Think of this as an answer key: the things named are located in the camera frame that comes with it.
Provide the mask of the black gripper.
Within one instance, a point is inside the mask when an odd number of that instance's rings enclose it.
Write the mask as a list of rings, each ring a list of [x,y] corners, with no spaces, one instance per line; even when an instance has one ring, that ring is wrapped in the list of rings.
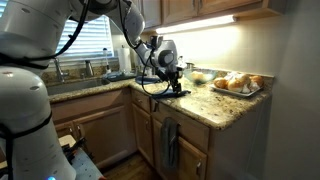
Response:
[[[179,79],[182,77],[183,69],[173,65],[168,67],[157,67],[156,75],[162,80],[167,81],[172,87],[173,92],[181,92],[181,83]]]

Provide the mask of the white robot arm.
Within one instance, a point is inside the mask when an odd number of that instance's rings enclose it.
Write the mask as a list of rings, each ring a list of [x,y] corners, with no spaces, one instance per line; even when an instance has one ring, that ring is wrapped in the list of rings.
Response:
[[[118,26],[146,66],[177,94],[176,45],[158,39],[148,45],[142,13],[132,0],[7,0],[0,17],[0,128],[7,174],[1,180],[75,180],[53,123],[41,75],[65,53],[83,25],[106,16]]]

